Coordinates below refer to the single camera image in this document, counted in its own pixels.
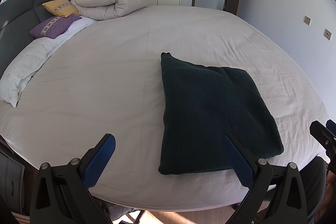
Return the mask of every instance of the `light switch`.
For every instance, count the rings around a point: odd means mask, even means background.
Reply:
[[[305,17],[304,18],[304,22],[306,23],[306,24],[308,24],[308,25],[310,25],[310,21],[311,21],[311,19],[309,18],[309,17]]]
[[[331,32],[328,31],[327,29],[325,29],[325,32],[324,32],[324,36],[327,38],[327,39],[331,39]]]

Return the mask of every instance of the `folded towel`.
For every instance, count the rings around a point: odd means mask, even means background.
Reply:
[[[166,108],[159,172],[231,169],[223,136],[232,133],[256,158],[284,151],[274,118],[248,73],[204,67],[161,54]]]

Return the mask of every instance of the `person's leg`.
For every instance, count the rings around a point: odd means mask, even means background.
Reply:
[[[110,203],[95,196],[93,198],[96,201],[96,203],[101,207],[101,209],[104,211],[105,215],[108,216],[112,221],[121,218],[125,214],[136,211],[133,208],[128,208],[114,203]]]
[[[307,201],[308,224],[314,223],[314,215],[322,201],[326,174],[326,162],[321,157],[315,157],[300,171]],[[274,193],[275,189],[268,191],[264,200],[271,201]]]

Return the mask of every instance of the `white pillow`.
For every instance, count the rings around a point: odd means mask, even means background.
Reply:
[[[0,100],[16,107],[20,95],[31,77],[68,39],[96,20],[82,17],[73,22],[65,33],[55,39],[42,37],[25,47],[9,64],[0,79]]]

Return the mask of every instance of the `wooden floor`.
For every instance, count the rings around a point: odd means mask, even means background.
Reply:
[[[267,208],[269,202],[263,202],[259,211]],[[234,210],[231,206],[222,208],[193,211],[193,212],[155,212],[145,211],[140,218],[140,224],[225,224],[229,220]],[[131,218],[124,215],[122,218],[113,221],[119,224],[121,220],[131,222],[137,217],[138,212],[131,213]]]

